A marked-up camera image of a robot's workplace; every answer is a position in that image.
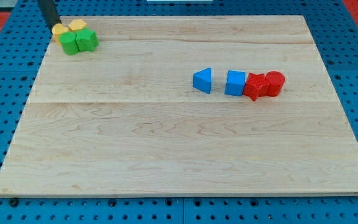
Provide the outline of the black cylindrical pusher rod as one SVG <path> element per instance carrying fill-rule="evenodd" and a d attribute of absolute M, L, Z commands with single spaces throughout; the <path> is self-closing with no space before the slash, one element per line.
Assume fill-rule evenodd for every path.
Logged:
<path fill-rule="evenodd" d="M 52 30 L 54 25 L 61 23 L 54 0 L 37 0 L 37 3 L 49 30 Z"/>

